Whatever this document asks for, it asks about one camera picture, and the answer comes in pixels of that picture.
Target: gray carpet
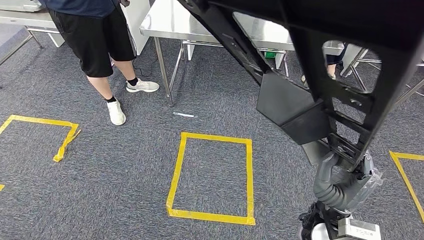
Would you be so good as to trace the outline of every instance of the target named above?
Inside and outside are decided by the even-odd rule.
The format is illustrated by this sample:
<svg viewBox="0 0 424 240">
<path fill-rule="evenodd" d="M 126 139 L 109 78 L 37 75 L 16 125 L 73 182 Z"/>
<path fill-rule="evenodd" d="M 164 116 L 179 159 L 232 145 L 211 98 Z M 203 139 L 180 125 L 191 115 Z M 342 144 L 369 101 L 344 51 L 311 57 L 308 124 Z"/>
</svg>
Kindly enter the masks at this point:
<svg viewBox="0 0 424 240">
<path fill-rule="evenodd" d="M 52 158 L 66 127 L 15 122 L 0 134 L 0 184 L 5 185 L 0 239 L 297 239 L 297 217 L 315 200 L 316 168 L 300 146 L 255 110 L 258 86 L 224 49 L 196 46 L 192 61 L 181 65 L 176 105 L 169 108 L 150 40 L 135 65 L 144 75 L 151 73 L 144 79 L 161 89 L 129 93 L 115 71 L 110 84 L 127 116 L 117 127 L 71 49 L 55 48 L 46 35 L 37 37 L 44 49 L 30 41 L 0 66 L 0 123 L 16 114 L 78 123 L 82 132 L 60 163 Z M 162 49 L 170 74 L 179 42 L 162 39 Z M 296 54 L 287 60 L 290 77 L 298 81 Z M 358 71 L 365 81 L 378 74 L 365 64 Z M 414 81 L 422 78 L 419 70 Z M 389 156 L 389 150 L 424 155 L 423 107 L 424 98 L 413 95 L 389 115 L 370 148 L 386 180 L 355 217 L 379 224 L 384 240 L 424 237 L 417 208 Z M 167 215 L 183 131 L 252 139 L 255 226 Z M 237 144 L 189 139 L 174 207 L 245 215 L 245 157 Z M 424 162 L 401 162 L 424 203 Z"/>
</svg>

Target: yellow tape outline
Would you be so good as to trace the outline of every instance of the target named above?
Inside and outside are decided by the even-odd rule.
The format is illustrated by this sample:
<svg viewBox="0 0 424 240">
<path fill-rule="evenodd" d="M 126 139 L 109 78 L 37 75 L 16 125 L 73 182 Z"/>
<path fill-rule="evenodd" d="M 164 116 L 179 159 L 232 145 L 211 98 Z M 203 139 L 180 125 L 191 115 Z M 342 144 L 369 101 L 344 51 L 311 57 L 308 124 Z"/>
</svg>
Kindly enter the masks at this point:
<svg viewBox="0 0 424 240">
<path fill-rule="evenodd" d="M 424 155 L 400 153 L 400 152 L 392 152 L 392 151 L 389 151 L 389 153 L 390 153 L 391 158 L 394 161 L 394 164 L 396 165 L 397 169 L 399 170 L 399 173 L 402 176 L 403 181 L 405 182 L 406 187 L 408 188 L 409 193 L 411 194 L 413 201 L 415 202 L 416 208 L 418 209 L 419 215 L 421 216 L 422 223 L 424 223 L 423 207 L 421 206 L 420 201 L 418 200 L 417 195 L 415 194 L 415 191 L 412 188 L 411 182 L 409 181 L 407 175 L 405 174 L 404 168 L 401 165 L 401 161 L 399 161 L 399 159 L 412 159 L 412 160 L 424 161 Z"/>
<path fill-rule="evenodd" d="M 60 162 L 64 158 L 66 146 L 72 140 L 74 140 L 74 138 L 81 132 L 81 130 L 79 130 L 77 133 L 75 133 L 77 131 L 78 124 L 72 123 L 72 122 L 69 122 L 69 121 L 36 118 L 36 117 L 29 117 L 29 116 L 10 115 L 10 117 L 3 123 L 3 125 L 0 126 L 0 134 L 2 134 L 2 132 L 7 128 L 7 126 L 9 126 L 9 124 L 13 120 L 22 121 L 22 122 L 29 122 L 29 123 L 37 123 L 37 124 L 49 124 L 49 125 L 70 127 L 70 130 L 67 133 L 65 140 L 63 141 L 62 145 L 60 146 L 59 150 L 57 151 L 57 154 L 53 157 L 53 161 L 55 161 L 55 162 Z"/>
<path fill-rule="evenodd" d="M 181 167 L 183 166 L 183 158 L 184 151 L 186 149 L 187 138 L 246 144 L 247 216 L 233 216 L 226 214 L 187 211 L 172 208 L 175 194 L 177 192 L 178 181 L 180 179 Z M 168 215 L 170 217 L 223 222 L 230 224 L 256 225 L 256 221 L 254 218 L 252 140 L 247 138 L 181 132 L 181 141 L 179 143 L 175 170 L 173 172 L 168 198 L 166 199 L 166 210 L 168 211 Z"/>
</svg>

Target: table top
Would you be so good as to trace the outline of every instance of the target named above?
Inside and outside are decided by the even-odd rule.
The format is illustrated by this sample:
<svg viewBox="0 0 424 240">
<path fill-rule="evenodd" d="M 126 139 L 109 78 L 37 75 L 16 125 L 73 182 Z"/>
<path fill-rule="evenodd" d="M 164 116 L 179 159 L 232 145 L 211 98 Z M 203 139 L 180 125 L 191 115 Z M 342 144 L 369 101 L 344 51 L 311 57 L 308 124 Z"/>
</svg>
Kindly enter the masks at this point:
<svg viewBox="0 0 424 240">
<path fill-rule="evenodd" d="M 0 10 L 0 23 L 56 29 L 46 9 L 36 12 Z"/>
<path fill-rule="evenodd" d="M 289 31 L 271 21 L 235 12 L 234 17 L 257 48 L 295 50 Z M 141 34 L 150 37 L 218 43 L 177 0 L 155 0 L 140 26 Z M 326 54 L 339 55 L 340 41 L 324 44 Z"/>
</svg>

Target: white sneaker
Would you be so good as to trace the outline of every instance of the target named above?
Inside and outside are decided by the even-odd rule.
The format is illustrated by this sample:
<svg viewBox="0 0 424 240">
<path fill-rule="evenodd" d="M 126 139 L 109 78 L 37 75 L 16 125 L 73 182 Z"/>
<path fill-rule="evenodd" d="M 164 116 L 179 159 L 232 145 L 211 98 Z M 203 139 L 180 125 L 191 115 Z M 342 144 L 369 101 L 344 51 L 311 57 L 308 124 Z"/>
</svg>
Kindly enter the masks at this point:
<svg viewBox="0 0 424 240">
<path fill-rule="evenodd" d="M 140 78 L 137 78 L 137 84 L 132 86 L 129 82 L 126 83 L 126 90 L 130 93 L 135 93 L 138 91 L 145 91 L 147 93 L 154 92 L 159 89 L 159 84 L 153 81 L 142 81 Z"/>
<path fill-rule="evenodd" d="M 127 120 L 127 117 L 122 112 L 121 104 L 118 100 L 107 103 L 107 108 L 109 109 L 110 121 L 115 125 L 122 125 Z"/>
</svg>

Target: black metal bracket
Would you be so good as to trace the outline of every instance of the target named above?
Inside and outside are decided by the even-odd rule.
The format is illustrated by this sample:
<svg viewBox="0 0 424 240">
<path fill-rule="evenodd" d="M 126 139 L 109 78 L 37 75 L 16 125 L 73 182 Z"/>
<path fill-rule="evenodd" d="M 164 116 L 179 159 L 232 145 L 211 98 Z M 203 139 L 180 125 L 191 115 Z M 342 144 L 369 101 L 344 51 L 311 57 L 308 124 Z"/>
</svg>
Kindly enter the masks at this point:
<svg viewBox="0 0 424 240">
<path fill-rule="evenodd" d="M 424 1 L 402 0 L 178 0 L 260 84 L 273 70 L 234 18 L 234 12 L 269 20 L 288 29 L 315 102 L 328 119 L 330 150 L 352 172 L 412 77 L 424 52 Z M 332 80 L 322 46 L 339 40 L 371 49 L 382 60 L 374 91 Z M 363 122 L 335 111 L 333 98 L 363 113 Z M 359 133 L 357 143 L 337 132 L 339 122 Z"/>
</svg>

